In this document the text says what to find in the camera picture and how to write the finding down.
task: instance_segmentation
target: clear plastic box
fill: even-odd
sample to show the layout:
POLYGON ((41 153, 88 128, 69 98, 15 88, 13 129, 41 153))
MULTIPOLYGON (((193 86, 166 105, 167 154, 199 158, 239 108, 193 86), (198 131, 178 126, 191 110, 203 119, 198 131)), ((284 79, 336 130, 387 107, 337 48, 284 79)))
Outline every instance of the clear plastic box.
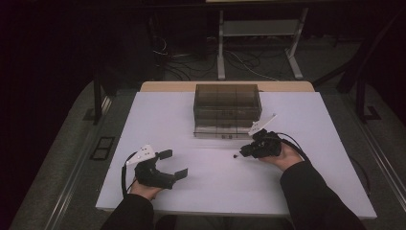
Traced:
POLYGON ((198 84, 194 96, 194 136, 248 139, 262 108, 256 84, 198 84))

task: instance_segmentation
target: metal stand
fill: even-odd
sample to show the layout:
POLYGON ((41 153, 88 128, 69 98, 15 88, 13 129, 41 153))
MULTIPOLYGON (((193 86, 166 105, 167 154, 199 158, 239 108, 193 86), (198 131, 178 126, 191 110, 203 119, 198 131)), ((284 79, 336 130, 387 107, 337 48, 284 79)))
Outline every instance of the metal stand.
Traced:
POLYGON ((377 30, 374 35, 367 37, 351 60, 312 83, 313 87, 317 87, 323 82, 334 78, 342 72, 345 72, 343 78, 340 79, 336 88, 340 93, 348 93, 356 84, 355 111, 358 118, 363 123, 366 123, 367 120, 379 119, 379 116, 370 107, 369 110, 372 115, 365 115, 365 88, 368 80, 367 76, 365 74, 363 75, 362 73, 364 68, 367 66, 369 59, 372 57, 376 47, 385 34, 389 31, 398 16, 402 13, 402 11, 405 10, 405 8, 406 7, 401 8, 387 23, 383 25, 380 30, 377 30))
POLYGON ((218 27, 218 55, 217 71, 218 79, 224 81, 225 68, 223 56, 223 37, 224 36, 245 36, 245 35, 293 35, 292 44, 286 49, 286 57, 292 68, 296 80, 302 80, 304 76, 295 59, 295 52, 298 42, 301 38, 302 30, 305 25, 308 8, 302 9, 299 19, 292 20, 262 20, 262 21, 224 21, 223 11, 219 15, 218 27))
POLYGON ((94 75, 93 88, 95 96, 95 120, 93 121, 93 125, 97 125, 102 116, 102 85, 98 74, 96 73, 94 75))

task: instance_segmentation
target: cable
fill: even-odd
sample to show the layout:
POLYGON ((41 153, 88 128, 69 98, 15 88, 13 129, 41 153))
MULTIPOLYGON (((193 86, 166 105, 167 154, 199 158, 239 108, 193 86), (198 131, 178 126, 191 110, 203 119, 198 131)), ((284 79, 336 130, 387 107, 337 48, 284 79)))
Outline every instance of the cable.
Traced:
POLYGON ((240 64, 243 64, 243 65, 244 65, 244 64, 246 65, 245 68, 241 69, 241 68, 239 68, 239 67, 236 67, 236 66, 233 64, 233 66, 236 67, 236 68, 239 69, 239 70, 247 70, 247 68, 248 68, 248 69, 254 69, 254 68, 260 66, 260 59, 257 58, 257 57, 255 57, 255 56, 252 55, 252 54, 249 54, 249 56, 254 56, 254 58, 251 58, 251 59, 242 59, 241 57, 237 56, 236 53, 233 53, 233 52, 230 52, 230 51, 224 51, 224 52, 225 52, 225 54, 227 54, 227 52, 229 52, 230 54, 232 54, 232 56, 231 56, 230 58, 231 58, 233 61, 235 61, 235 62, 237 62, 237 63, 240 63, 240 64), (251 62, 252 60, 256 60, 258 63, 257 63, 257 64, 252 63, 252 62, 251 62))
POLYGON ((235 56, 235 57, 241 62, 241 64, 242 64, 248 71, 250 71, 251 73, 253 73, 253 74, 255 74, 255 75, 258 75, 258 76, 261 76, 261 77, 263 77, 263 78, 267 78, 267 79, 273 80, 273 81, 279 81, 279 80, 277 80, 277 79, 274 79, 274 78, 271 78, 271 77, 268 77, 268 76, 264 76, 264 75, 262 75, 262 74, 259 74, 259 73, 255 72, 254 70, 248 68, 248 66, 245 65, 245 63, 244 63, 236 54, 234 54, 233 52, 230 52, 230 51, 225 51, 225 52, 230 53, 230 54, 232 54, 233 56, 235 56))
POLYGON ((279 73, 280 73, 279 76, 280 76, 280 77, 282 77, 282 74, 285 74, 285 73, 286 73, 286 72, 283 73, 283 72, 282 72, 282 69, 283 69, 284 65, 286 64, 286 61, 287 61, 287 60, 290 60, 291 58, 293 58, 293 57, 288 57, 288 58, 285 58, 285 59, 284 59, 284 61, 283 61, 283 63, 282 63, 282 66, 281 66, 281 69, 279 70, 279 73))
POLYGON ((240 58, 243 61, 244 64, 246 64, 248 62, 250 64, 250 66, 251 66, 251 69, 260 66, 260 59, 257 56, 255 56, 255 55, 253 55, 253 54, 251 54, 249 52, 242 52, 242 53, 245 56, 253 57, 253 58, 250 58, 250 59, 242 59, 242 58, 240 58))
POLYGON ((162 37, 160 37, 160 36, 157 36, 157 35, 156 35, 155 37, 160 38, 160 39, 164 42, 164 48, 162 48, 160 52, 159 52, 159 51, 155 51, 155 50, 153 50, 152 52, 155 53, 155 54, 157 54, 157 55, 167 56, 167 55, 168 55, 168 52, 164 52, 164 53, 163 53, 163 51, 165 51, 165 50, 167 49, 167 45, 168 45, 167 42, 166 42, 162 37))
POLYGON ((129 161, 129 159, 131 159, 131 157, 133 157, 135 155, 135 153, 137 152, 133 152, 131 153, 128 158, 126 158, 124 165, 122 167, 122 193, 123 193, 123 197, 125 197, 125 195, 127 194, 128 189, 126 188, 125 184, 126 184, 126 162, 129 161))
POLYGON ((171 65, 167 64, 167 67, 169 67, 171 70, 176 70, 178 72, 180 72, 181 74, 183 74, 184 76, 186 76, 186 78, 191 81, 191 78, 189 77, 189 75, 187 75, 185 72, 183 72, 182 70, 180 70, 179 68, 173 67, 171 65))
POLYGON ((176 72, 171 71, 170 69, 164 68, 166 71, 171 72, 176 78, 178 78, 179 80, 183 80, 182 76, 178 75, 176 72))
POLYGON ((225 54, 227 54, 227 53, 224 53, 224 57, 225 57, 224 59, 227 60, 227 62, 228 62, 230 65, 232 65, 233 67, 235 67, 235 68, 238 69, 238 70, 248 71, 246 68, 240 68, 239 66, 234 65, 234 64, 230 61, 229 58, 226 58, 225 54))
MULTIPOLYGON (((281 55, 284 55, 284 54, 285 54, 284 48, 283 48, 283 51, 277 52, 277 53, 274 54, 274 55, 270 55, 270 56, 266 56, 266 55, 265 55, 265 52, 267 52, 267 49, 270 48, 270 46, 271 46, 272 44, 275 44, 275 42, 277 42, 278 44, 280 44, 280 45, 278 45, 279 48, 281 48, 281 45, 284 46, 284 45, 283 45, 283 44, 284 44, 284 41, 283 41, 283 40, 280 40, 280 39, 278 39, 277 37, 273 37, 273 36, 270 37, 270 36, 268 36, 268 37, 266 38, 266 43, 264 44, 265 47, 264 47, 264 48, 261 48, 259 54, 246 54, 246 53, 244 53, 245 55, 251 56, 251 57, 253 57, 253 58, 245 59, 245 60, 243 61, 243 63, 245 63, 245 64, 248 66, 249 69, 253 70, 253 67, 258 66, 259 64, 258 64, 258 63, 252 63, 252 62, 250 62, 251 65, 248 65, 248 64, 247 64, 247 61, 260 60, 261 58, 275 58, 275 57, 279 57, 279 56, 281 56, 281 55)), ((230 47, 229 43, 231 43, 231 42, 228 42, 228 41, 227 41, 227 43, 226 43, 226 42, 224 43, 225 50, 227 50, 227 48, 230 47)), ((239 39, 239 40, 237 40, 237 45, 238 45, 238 46, 241 46, 241 47, 246 47, 246 42, 245 42, 245 40, 244 40, 244 42, 241 43, 241 41, 240 41, 240 39, 239 39)), ((236 66, 235 64, 233 64, 229 59, 226 59, 226 60, 227 60, 232 66, 234 66, 236 69, 242 70, 241 68, 239 68, 238 66, 236 66)), ((267 72, 266 74, 261 74, 261 76, 262 76, 262 77, 265 76, 265 77, 268 78, 269 75, 271 75, 271 76, 272 76, 272 75, 276 75, 276 76, 278 76, 278 77, 281 78, 281 77, 282 77, 282 74, 283 74, 283 73, 282 73, 282 68, 281 68, 281 70, 271 70, 271 71, 267 72)))
POLYGON ((128 188, 127 188, 127 192, 128 192, 128 190, 131 188, 131 186, 135 183, 135 181, 137 181, 137 179, 135 179, 134 181, 132 181, 132 183, 128 186, 128 188))
POLYGON ((215 72, 208 72, 208 73, 205 73, 203 75, 198 76, 198 75, 192 73, 192 71, 195 71, 195 72, 207 72, 207 71, 212 70, 214 68, 214 66, 215 66, 215 58, 214 58, 212 64, 210 65, 210 67, 205 68, 205 69, 192 68, 192 67, 190 67, 189 65, 186 64, 187 62, 171 61, 170 63, 175 64, 175 65, 180 65, 179 67, 177 67, 177 66, 175 67, 175 66, 172 66, 172 65, 168 64, 168 66, 170 66, 171 68, 177 69, 178 71, 181 71, 181 70, 179 70, 179 68, 188 69, 189 70, 189 76, 191 76, 191 77, 204 78, 205 76, 207 76, 207 75, 209 75, 211 73, 216 74, 215 72))
POLYGON ((303 151, 302 148, 301 148, 301 146, 299 145, 299 143, 298 143, 295 139, 293 139, 293 137, 291 137, 291 136, 289 136, 289 135, 287 135, 287 134, 285 134, 285 133, 282 133, 282 132, 276 132, 276 134, 280 134, 280 135, 283 135, 283 136, 287 136, 288 138, 290 138, 290 139, 296 144, 296 146, 298 146, 298 148, 299 148, 301 151, 303 151))

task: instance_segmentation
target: human hand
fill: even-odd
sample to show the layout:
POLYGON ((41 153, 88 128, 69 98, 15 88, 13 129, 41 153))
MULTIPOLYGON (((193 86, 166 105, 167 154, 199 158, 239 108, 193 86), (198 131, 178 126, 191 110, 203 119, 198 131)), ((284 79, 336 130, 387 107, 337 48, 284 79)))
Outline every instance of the human hand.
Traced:
POLYGON ((282 171, 285 171, 294 164, 303 161, 302 157, 294 149, 292 149, 285 143, 281 143, 281 145, 282 150, 279 156, 265 156, 260 158, 259 160, 266 163, 274 164, 282 171))
POLYGON ((162 188, 149 187, 146 185, 142 185, 142 184, 138 183, 138 180, 136 180, 132 184, 129 192, 134 195, 142 196, 148 200, 153 200, 156 197, 156 195, 163 190, 164 189, 162 189, 162 188))

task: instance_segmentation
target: black sleeve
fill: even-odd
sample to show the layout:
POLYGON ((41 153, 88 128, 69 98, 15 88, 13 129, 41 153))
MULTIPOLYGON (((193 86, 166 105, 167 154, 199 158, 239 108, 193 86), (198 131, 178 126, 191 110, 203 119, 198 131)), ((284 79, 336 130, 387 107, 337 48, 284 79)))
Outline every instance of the black sleeve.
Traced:
POLYGON ((127 195, 101 229, 150 230, 152 222, 151 202, 140 195, 127 195))
POLYGON ((288 168, 281 185, 296 230, 365 229, 310 163, 288 168))

